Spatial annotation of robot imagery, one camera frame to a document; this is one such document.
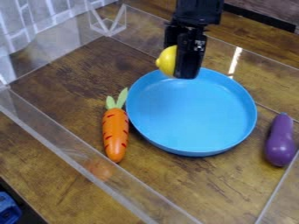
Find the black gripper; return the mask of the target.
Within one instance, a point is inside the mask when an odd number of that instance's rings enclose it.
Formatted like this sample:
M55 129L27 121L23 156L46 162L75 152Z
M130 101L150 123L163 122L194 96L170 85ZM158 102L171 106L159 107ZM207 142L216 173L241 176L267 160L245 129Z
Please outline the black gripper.
M223 5L224 0L176 0L172 18L166 24L163 47L178 44L174 70L178 79L191 80L199 74L207 45L204 28L220 23Z

